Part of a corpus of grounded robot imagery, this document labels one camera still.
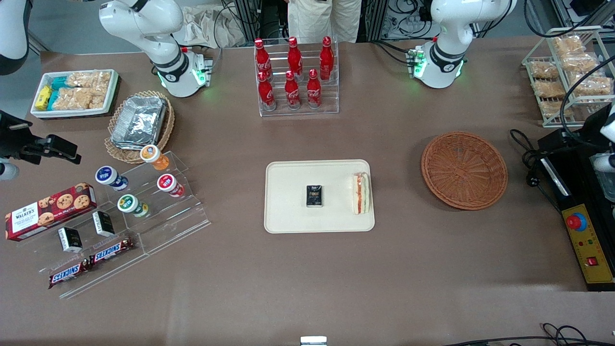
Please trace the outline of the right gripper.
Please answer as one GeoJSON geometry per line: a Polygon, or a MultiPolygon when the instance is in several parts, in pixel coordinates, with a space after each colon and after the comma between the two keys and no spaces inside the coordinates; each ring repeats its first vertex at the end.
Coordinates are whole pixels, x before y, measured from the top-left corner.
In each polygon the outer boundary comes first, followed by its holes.
{"type": "Polygon", "coordinates": [[[77,154],[78,146],[58,135],[48,135],[46,149],[43,151],[44,139],[33,135],[31,122],[21,120],[7,112],[0,112],[0,179],[12,180],[19,175],[19,169],[9,162],[11,158],[18,161],[40,165],[43,157],[58,158],[79,165],[82,156],[77,154]]]}

